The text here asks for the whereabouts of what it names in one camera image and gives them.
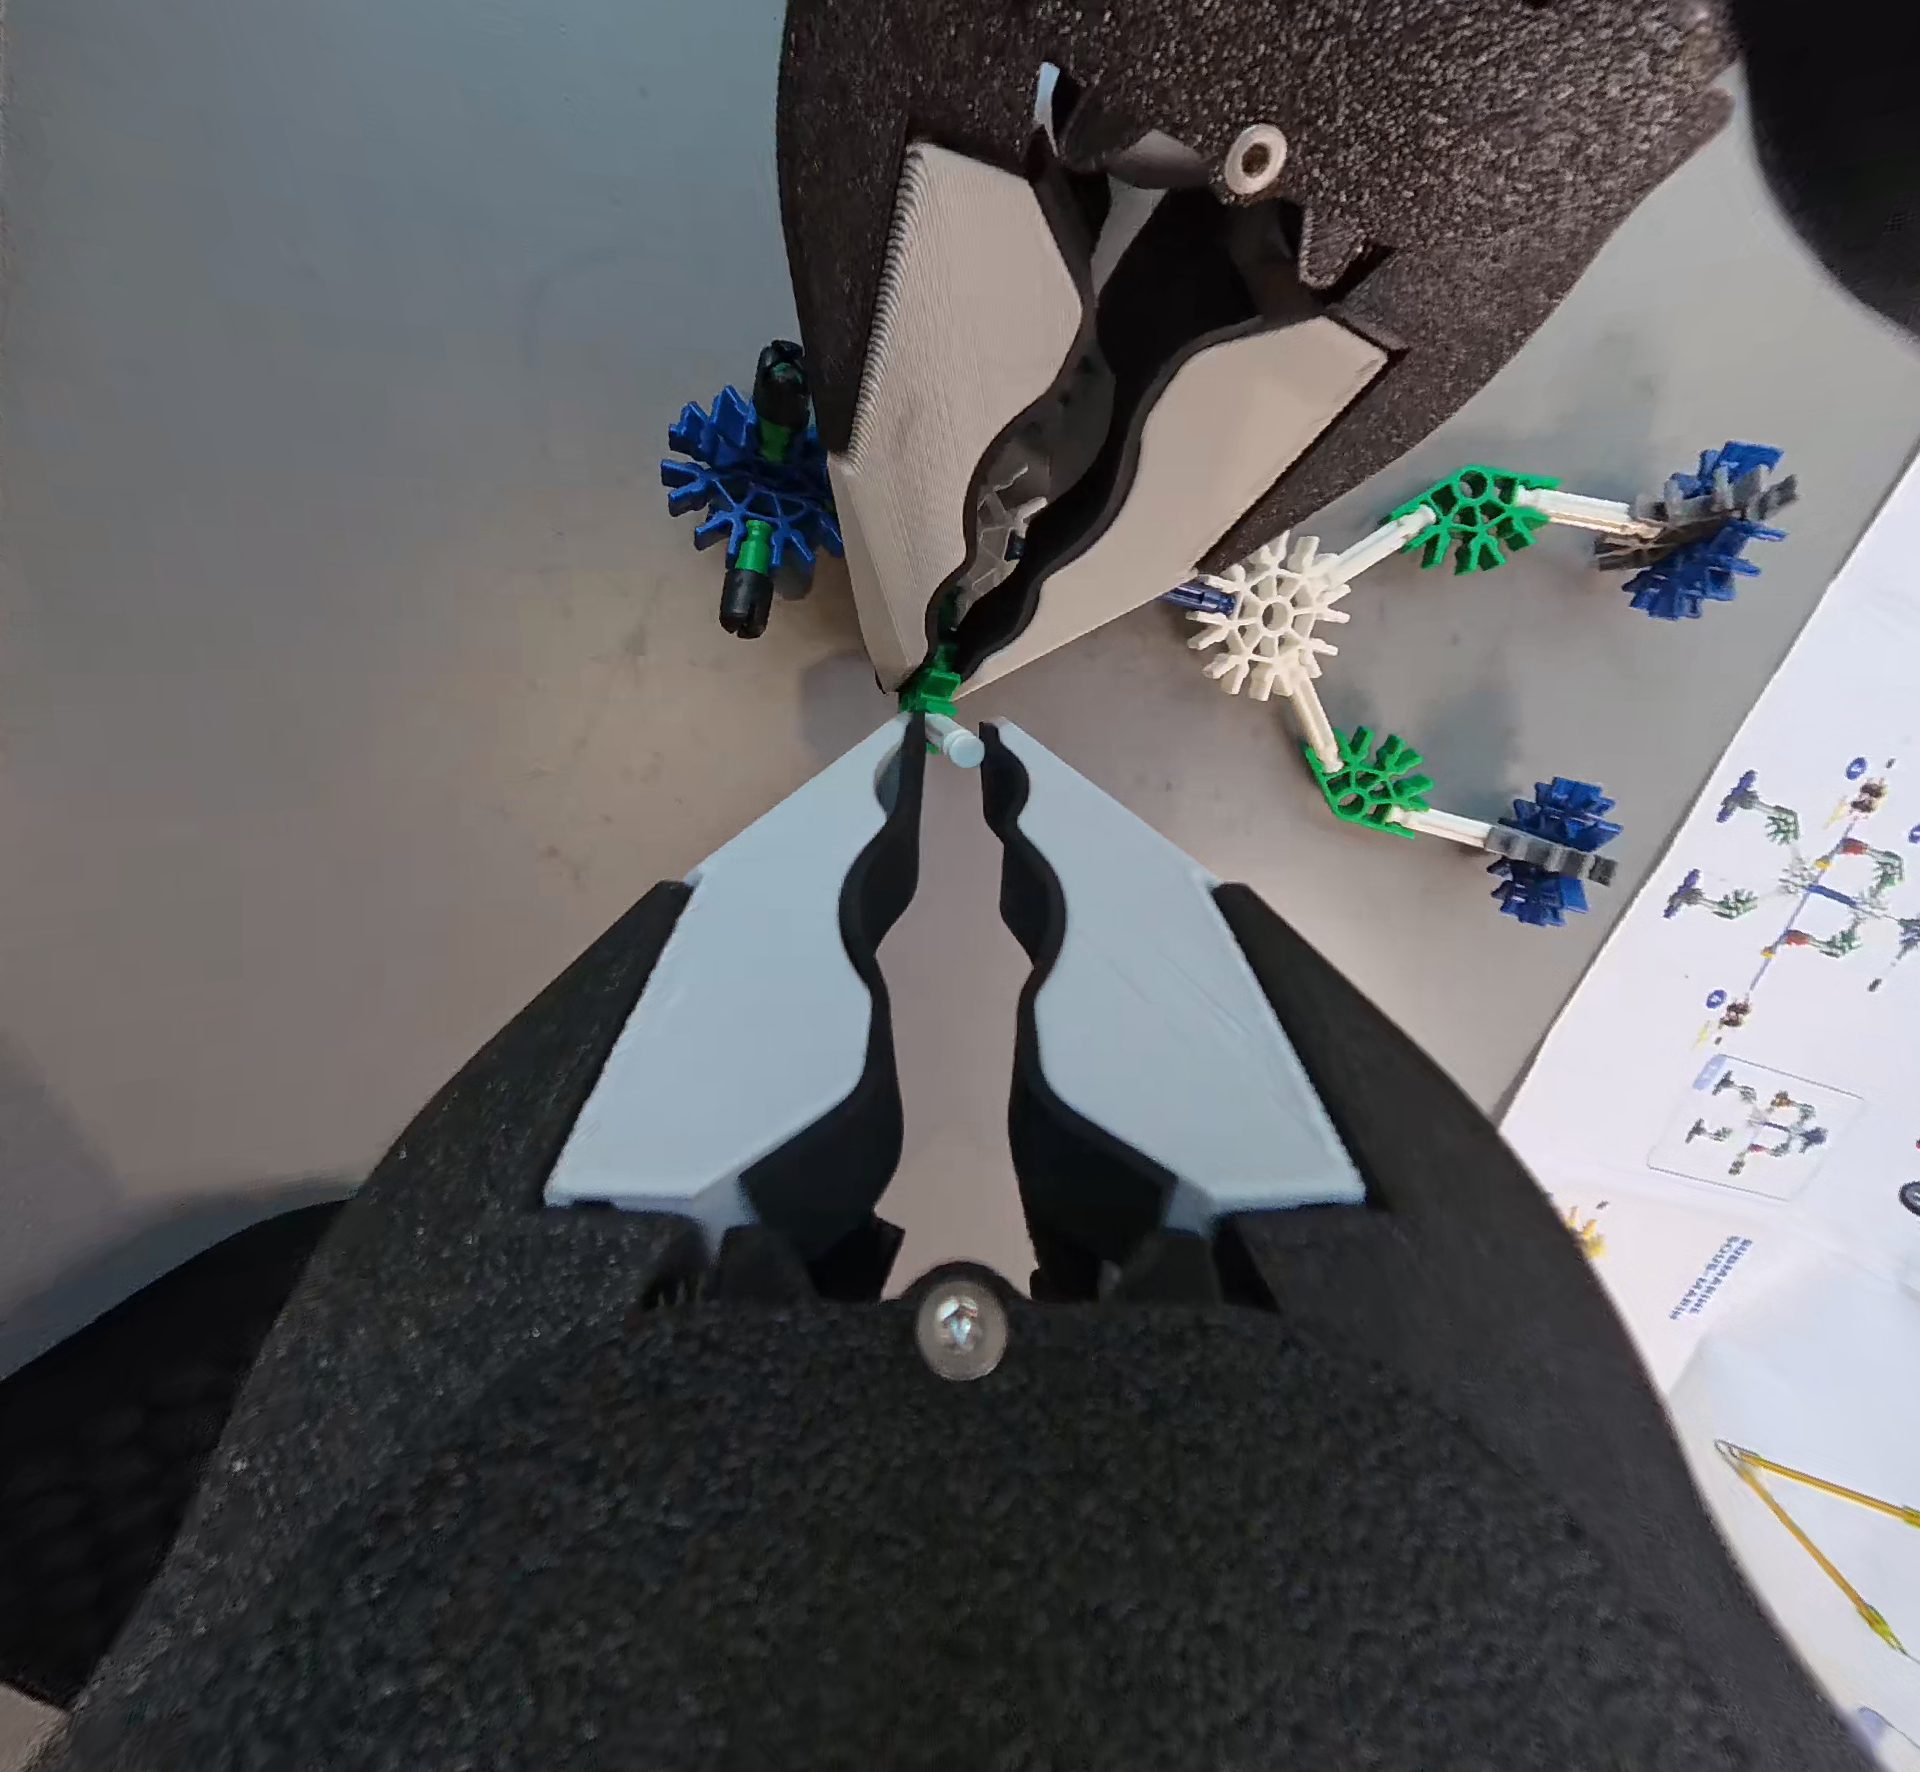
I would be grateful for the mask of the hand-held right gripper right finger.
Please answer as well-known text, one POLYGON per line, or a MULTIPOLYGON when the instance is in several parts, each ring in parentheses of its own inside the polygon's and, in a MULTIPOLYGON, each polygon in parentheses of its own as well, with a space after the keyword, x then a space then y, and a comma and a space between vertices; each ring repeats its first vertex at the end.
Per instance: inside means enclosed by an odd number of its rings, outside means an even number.
POLYGON ((1221 892, 1015 724, 980 730, 998 914, 1028 955, 1008 1135, 1038 1295, 1097 1295, 1152 1239, 1365 1201, 1221 892))

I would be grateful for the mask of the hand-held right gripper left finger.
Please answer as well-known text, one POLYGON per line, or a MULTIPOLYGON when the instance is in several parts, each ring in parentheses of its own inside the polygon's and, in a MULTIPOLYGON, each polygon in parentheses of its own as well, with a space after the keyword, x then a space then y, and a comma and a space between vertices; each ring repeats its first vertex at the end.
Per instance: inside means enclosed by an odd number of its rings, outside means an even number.
POLYGON ((546 1174, 549 1207, 772 1230, 822 1295, 877 1295, 901 1229, 877 944, 917 886, 921 724, 883 724, 647 911, 660 951, 546 1174))

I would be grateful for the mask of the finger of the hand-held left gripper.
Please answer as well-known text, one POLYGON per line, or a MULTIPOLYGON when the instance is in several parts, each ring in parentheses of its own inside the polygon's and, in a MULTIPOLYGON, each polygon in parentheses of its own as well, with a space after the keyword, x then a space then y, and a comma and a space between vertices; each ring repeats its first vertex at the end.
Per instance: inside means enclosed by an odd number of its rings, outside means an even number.
POLYGON ((1057 151, 1021 172, 911 144, 901 164, 852 440, 828 451, 875 678, 929 656, 947 596, 1042 497, 1042 407, 1084 346, 1087 230, 1057 151))
POLYGON ((963 678, 1004 678, 1182 584, 1383 364, 1373 343, 1198 348, 1140 413, 1090 535, 970 642, 963 678))

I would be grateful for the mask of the colourful rod connector toy model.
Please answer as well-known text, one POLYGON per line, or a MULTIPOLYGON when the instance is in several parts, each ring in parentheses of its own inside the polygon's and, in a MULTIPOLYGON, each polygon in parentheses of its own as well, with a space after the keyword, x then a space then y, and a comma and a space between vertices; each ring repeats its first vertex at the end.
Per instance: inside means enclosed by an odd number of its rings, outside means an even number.
MULTIPOLYGON (((779 576, 809 576, 819 553, 841 557, 845 530, 828 488, 828 455, 812 417, 803 348, 772 343, 755 392, 723 389, 690 399, 667 429, 660 463, 671 515, 694 512, 694 545, 726 553, 717 617, 733 636, 759 636, 779 576)), ((1627 570, 1632 607, 1660 622, 1691 622, 1706 600, 1736 599, 1756 576, 1748 550, 1781 541, 1779 512, 1795 479, 1776 445, 1730 440, 1690 471, 1632 504, 1569 491, 1542 475, 1466 463, 1394 505, 1340 553, 1314 538, 1277 535, 1221 576, 1191 573, 1159 593, 1198 625, 1189 646, 1209 656, 1205 678, 1231 695, 1281 702, 1329 814, 1396 836, 1431 836, 1491 858, 1500 911, 1527 925, 1563 925, 1609 886, 1609 846, 1620 826, 1612 796, 1584 778, 1536 783, 1500 823, 1431 804, 1421 753, 1402 735, 1332 728, 1317 695, 1332 656, 1329 627, 1365 573, 1414 554, 1421 566, 1486 576, 1546 530, 1595 535, 1595 566, 1627 570)))

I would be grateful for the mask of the white building instruction sheet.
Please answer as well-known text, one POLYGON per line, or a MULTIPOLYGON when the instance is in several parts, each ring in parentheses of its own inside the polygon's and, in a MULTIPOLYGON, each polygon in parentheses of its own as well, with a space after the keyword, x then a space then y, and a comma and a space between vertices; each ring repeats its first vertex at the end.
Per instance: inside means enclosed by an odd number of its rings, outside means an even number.
POLYGON ((1917 465, 1502 1115, 1748 1581, 1917 1765, 1917 465))

